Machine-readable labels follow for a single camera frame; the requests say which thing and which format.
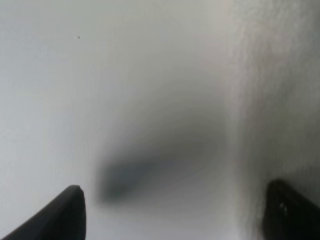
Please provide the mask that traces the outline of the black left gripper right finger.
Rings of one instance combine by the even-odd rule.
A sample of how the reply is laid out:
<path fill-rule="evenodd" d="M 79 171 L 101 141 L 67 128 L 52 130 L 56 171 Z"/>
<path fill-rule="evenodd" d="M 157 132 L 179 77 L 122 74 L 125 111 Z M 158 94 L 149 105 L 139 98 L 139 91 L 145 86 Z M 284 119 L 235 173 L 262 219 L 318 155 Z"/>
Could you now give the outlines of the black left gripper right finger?
<path fill-rule="evenodd" d="M 318 240 L 320 208 L 281 179 L 268 183 L 262 219 L 266 240 Z"/>

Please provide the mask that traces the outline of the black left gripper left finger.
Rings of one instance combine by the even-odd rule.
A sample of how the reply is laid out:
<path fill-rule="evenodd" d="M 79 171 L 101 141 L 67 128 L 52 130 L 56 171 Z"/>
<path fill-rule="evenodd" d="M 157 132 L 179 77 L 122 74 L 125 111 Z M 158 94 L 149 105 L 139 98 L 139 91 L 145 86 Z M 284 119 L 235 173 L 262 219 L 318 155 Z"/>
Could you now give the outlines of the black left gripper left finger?
<path fill-rule="evenodd" d="M 84 191 L 70 185 L 5 240 L 85 240 L 87 215 Z"/>

